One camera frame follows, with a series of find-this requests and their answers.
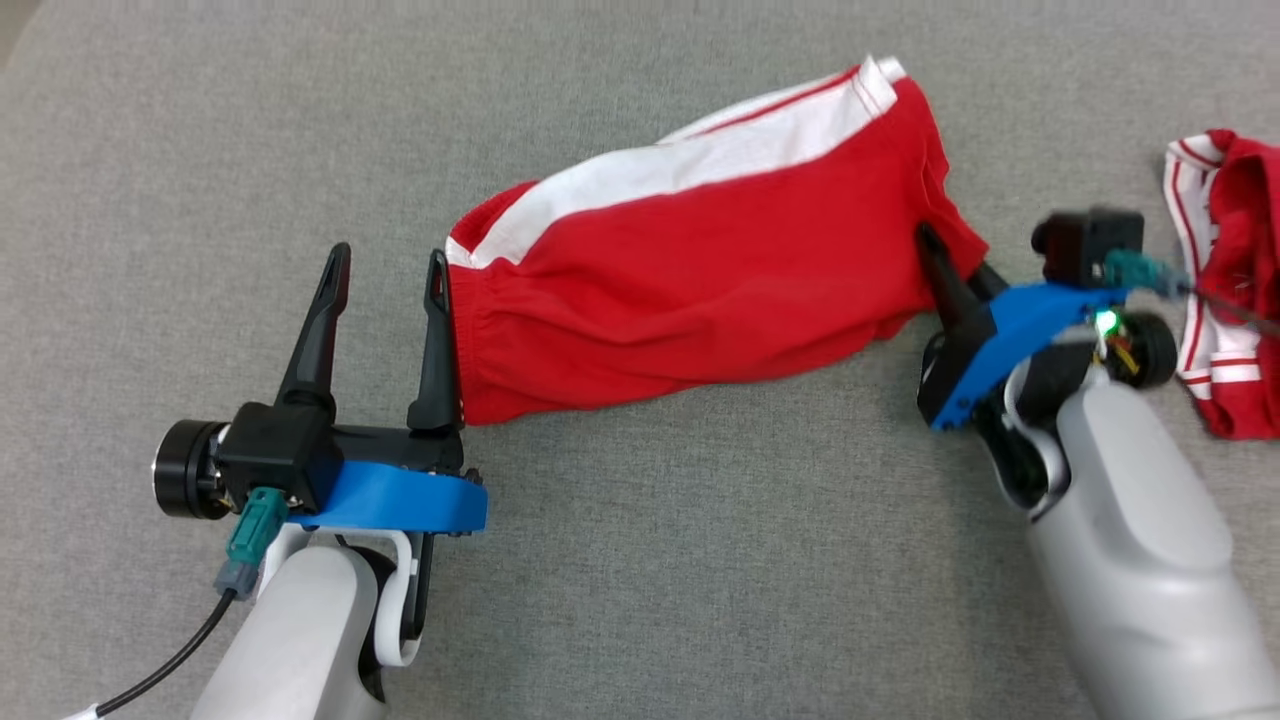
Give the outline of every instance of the green led light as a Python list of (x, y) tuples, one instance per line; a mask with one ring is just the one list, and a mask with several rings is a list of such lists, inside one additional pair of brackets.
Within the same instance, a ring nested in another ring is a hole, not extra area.
[(1120, 327), (1120, 315), (1115, 310), (1103, 310), (1093, 316), (1093, 324), (1102, 334), (1111, 334)]

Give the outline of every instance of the gray robot arm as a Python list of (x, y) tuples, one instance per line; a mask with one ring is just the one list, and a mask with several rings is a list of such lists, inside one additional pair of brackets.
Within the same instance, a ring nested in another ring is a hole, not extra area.
[(358, 670), (378, 600), (374, 570), (356, 551), (292, 555), (262, 589), (192, 720), (381, 720), (387, 705)]
[(1147, 404), (1100, 378), (1057, 433), (1069, 484), (1028, 539), (1098, 715), (1280, 719), (1230, 530)]

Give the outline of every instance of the red shorts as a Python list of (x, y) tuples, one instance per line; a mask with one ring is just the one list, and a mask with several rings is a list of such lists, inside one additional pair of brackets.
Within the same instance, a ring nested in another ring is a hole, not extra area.
[[(1165, 199), (1196, 284), (1280, 318), (1280, 149), (1230, 131), (1171, 142)], [(1280, 338), (1192, 296), (1178, 363), (1213, 434), (1280, 438)]]
[(987, 251), (946, 174), (920, 88), (868, 59), (499, 193), (447, 245), (466, 420), (767, 380), (893, 336), (932, 305), (920, 222), (961, 273)]

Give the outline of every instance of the red fabric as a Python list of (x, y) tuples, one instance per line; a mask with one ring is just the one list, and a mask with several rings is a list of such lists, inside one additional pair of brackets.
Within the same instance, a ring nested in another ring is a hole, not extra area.
[[(1263, 318), (1280, 320), (1280, 147), (1211, 131), (1213, 145), (1226, 152), (1210, 192), (1210, 217), (1217, 223), (1201, 284), (1217, 296)], [(1213, 309), (1226, 324), (1242, 324), (1230, 313)], [(1280, 338), (1258, 338), (1263, 413), (1253, 423), (1260, 437), (1280, 437)]]
[[(934, 224), (965, 274), (987, 246), (945, 193), (920, 88), (900, 78), (892, 91), (891, 108), (820, 158), (557, 217), (518, 263), (451, 264), (466, 420), (803, 373), (929, 309), (916, 224)], [(451, 240), (474, 251), (535, 186), (480, 205)]]
[[(1280, 319), (1280, 149), (1215, 129), (1170, 143), (1167, 158), (1188, 273), (1208, 293)], [(1213, 434), (1280, 438), (1280, 338), (1192, 297), (1179, 375)]]

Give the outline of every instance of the gray tabletop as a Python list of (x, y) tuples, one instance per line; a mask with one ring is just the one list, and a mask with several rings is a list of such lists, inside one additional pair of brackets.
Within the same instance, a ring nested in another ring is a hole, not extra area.
[[(397, 424), (425, 260), (467, 209), (867, 54), (928, 94), (1015, 279), (1039, 218), (1093, 202), (1174, 259), (1164, 145), (1280, 138), (1266, 0), (329, 5), (46, 0), (0, 74), (6, 717), (105, 700), (212, 606), (230, 525), (163, 516), (147, 466), (174, 420), (274, 393), (334, 242), (340, 416)], [(781, 382), (466, 430), (490, 527), (439, 543), (393, 716), (1089, 717), (978, 441), (916, 415), (934, 323)], [(1151, 402), (1280, 651), (1280, 452), (1212, 439), (1179, 387)], [(244, 611), (119, 717), (184, 716)]]

